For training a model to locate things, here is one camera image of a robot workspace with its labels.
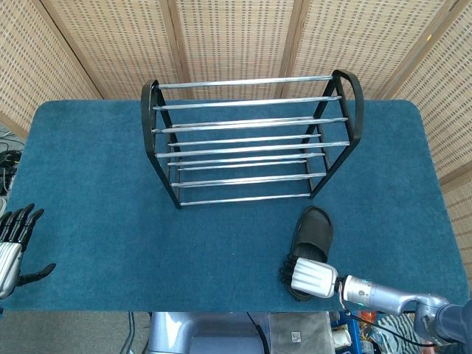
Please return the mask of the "black and silver left hand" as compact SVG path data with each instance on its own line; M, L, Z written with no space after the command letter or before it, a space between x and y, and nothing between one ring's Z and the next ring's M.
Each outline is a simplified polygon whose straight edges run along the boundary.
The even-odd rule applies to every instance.
M1 215L1 300L21 287L48 277L56 267L50 263L40 271L21 274L21 264L33 229L44 209L32 212L34 204Z

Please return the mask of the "black and silver right hand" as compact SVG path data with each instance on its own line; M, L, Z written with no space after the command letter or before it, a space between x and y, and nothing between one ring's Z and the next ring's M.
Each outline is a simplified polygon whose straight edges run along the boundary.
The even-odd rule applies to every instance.
M339 277L337 270L316 260L288 255L280 268L280 280L288 293L299 302L306 302L312 297L331 298L336 290Z

